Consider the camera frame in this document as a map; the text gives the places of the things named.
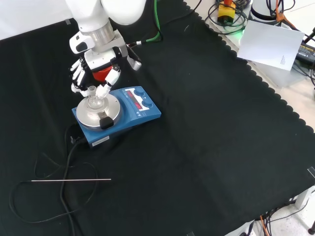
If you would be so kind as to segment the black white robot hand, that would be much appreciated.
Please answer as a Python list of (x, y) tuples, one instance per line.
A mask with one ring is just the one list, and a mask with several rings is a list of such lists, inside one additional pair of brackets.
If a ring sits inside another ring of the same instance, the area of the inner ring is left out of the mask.
[(89, 96), (88, 87), (92, 85), (90, 79), (93, 79), (96, 73), (109, 68), (107, 76), (103, 82), (96, 86), (95, 92), (97, 97), (105, 98), (120, 77), (121, 69), (118, 61), (121, 58), (121, 50), (117, 47), (103, 53), (97, 53), (92, 50), (86, 51), (84, 56), (70, 67), (72, 92), (80, 93), (83, 97)]

